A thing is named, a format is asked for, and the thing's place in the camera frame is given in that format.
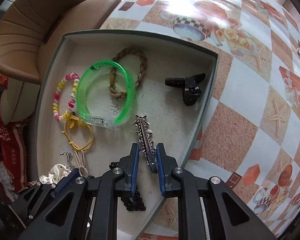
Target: white scrunchie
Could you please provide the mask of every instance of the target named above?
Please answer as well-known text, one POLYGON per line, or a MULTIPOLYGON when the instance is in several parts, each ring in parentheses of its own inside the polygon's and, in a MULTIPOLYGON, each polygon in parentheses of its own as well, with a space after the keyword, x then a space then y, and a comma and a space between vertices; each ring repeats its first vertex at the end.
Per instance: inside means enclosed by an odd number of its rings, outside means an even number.
POLYGON ((48 176, 41 175, 40 182, 43 184, 52 184, 58 183, 63 177, 66 177, 70 174, 70 171, 67 170, 66 166, 63 164, 54 165, 48 173, 48 176))

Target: chair backrest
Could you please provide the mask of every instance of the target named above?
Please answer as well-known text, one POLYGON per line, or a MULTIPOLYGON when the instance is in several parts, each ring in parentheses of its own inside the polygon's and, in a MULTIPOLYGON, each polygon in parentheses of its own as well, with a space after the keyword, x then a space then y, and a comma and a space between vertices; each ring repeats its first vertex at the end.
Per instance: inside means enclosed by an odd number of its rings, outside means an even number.
POLYGON ((15 0, 0 21, 0 73, 40 84, 39 47, 56 20, 85 0, 15 0))

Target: braided rope bracelet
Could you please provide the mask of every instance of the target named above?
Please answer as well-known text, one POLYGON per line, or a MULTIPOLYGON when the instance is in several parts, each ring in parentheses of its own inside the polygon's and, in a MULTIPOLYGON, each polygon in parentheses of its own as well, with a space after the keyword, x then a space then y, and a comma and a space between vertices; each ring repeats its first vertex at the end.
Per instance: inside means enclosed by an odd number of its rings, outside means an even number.
MULTIPOLYGON (((135 81, 136 88, 137 88, 139 86, 139 84, 142 82, 142 76, 144 75, 145 70, 147 68, 148 60, 147 60, 145 54, 143 53, 143 51, 138 50, 138 49, 124 48, 117 55, 115 55, 115 57, 112 59, 112 61, 119 63, 119 60, 128 54, 136 54, 137 56, 140 57, 140 61, 141 61, 140 71, 138 72, 138 76, 135 81)), ((115 99, 123 98, 127 95, 127 92, 126 91, 118 92, 115 89, 115 76, 116 76, 116 69, 111 68, 111 70, 110 70, 110 87, 109 87, 110 94, 115 99)))
POLYGON ((57 121, 61 122, 61 121, 67 120, 72 115, 79 80, 80 80, 80 78, 76 73, 70 72, 67 75, 65 75, 63 77, 63 79, 61 79, 61 81, 59 82, 56 93, 54 94, 54 102, 53 102, 53 107, 52 107, 53 115, 57 119, 57 121), (71 97, 68 102, 68 107, 66 109, 66 112, 64 114, 60 115, 59 114, 60 93, 63 90, 63 88, 66 86, 67 81, 69 81, 69 80, 74 81, 71 97))

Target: starfish print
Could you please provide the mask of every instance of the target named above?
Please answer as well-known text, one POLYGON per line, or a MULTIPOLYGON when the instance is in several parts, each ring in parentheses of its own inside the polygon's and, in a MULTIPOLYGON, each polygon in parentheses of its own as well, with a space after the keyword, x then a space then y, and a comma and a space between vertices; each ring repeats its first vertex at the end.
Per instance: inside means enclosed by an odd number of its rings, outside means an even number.
POLYGON ((168 204, 167 205, 167 215, 164 216, 165 219, 169 222, 169 227, 173 228, 174 223, 178 223, 178 212, 175 212, 173 208, 168 204))
POLYGON ((276 102, 274 101, 274 99, 273 99, 273 105, 274 105, 274 115, 272 115, 270 117, 270 120, 276 121, 276 123, 277 123, 277 129, 276 129, 275 136, 278 137, 279 131, 280 131, 280 124, 287 122, 285 117, 282 115, 282 112, 285 110, 286 105, 284 104, 281 107, 281 109, 279 109, 276 102))
POLYGON ((261 60, 267 60, 266 56, 264 56, 263 54, 261 54, 261 49, 263 49, 264 45, 261 44, 260 46, 258 46, 258 55, 255 56, 256 58, 256 61, 257 61, 257 68, 258 68, 258 71, 261 71, 261 60))

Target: table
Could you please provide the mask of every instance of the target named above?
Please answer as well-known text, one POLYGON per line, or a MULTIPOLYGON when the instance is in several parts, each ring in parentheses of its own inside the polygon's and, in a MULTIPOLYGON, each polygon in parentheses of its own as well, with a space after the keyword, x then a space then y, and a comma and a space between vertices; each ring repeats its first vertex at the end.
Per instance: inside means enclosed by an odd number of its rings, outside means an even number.
MULTIPOLYGON (((219 176, 280 236, 300 210, 300 30, 291 15, 275 0, 124 0, 101 29, 162 33, 219 54, 186 169, 219 176)), ((168 199, 139 239, 177 239, 177 206, 168 199)))

